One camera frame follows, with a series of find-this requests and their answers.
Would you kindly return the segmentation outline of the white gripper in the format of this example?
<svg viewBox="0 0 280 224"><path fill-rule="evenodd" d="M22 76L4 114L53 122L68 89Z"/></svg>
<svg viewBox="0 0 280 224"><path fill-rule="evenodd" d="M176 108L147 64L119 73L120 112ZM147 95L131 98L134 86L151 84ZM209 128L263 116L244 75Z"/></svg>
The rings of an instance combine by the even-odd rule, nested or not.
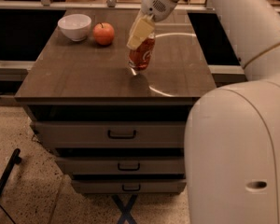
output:
<svg viewBox="0 0 280 224"><path fill-rule="evenodd" d="M165 20L175 9L179 0L142 0L139 11L129 32L127 47L136 50L151 33L155 22Z"/></svg>

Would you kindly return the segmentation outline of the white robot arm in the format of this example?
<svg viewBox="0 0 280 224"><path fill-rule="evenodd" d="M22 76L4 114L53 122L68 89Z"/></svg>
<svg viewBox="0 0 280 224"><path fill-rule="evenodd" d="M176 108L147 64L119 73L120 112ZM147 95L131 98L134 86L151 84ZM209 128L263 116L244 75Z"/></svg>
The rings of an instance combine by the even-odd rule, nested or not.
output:
<svg viewBox="0 0 280 224"><path fill-rule="evenodd" d="M280 14L267 0L211 2L246 81L190 110L190 224L280 224Z"/></svg>

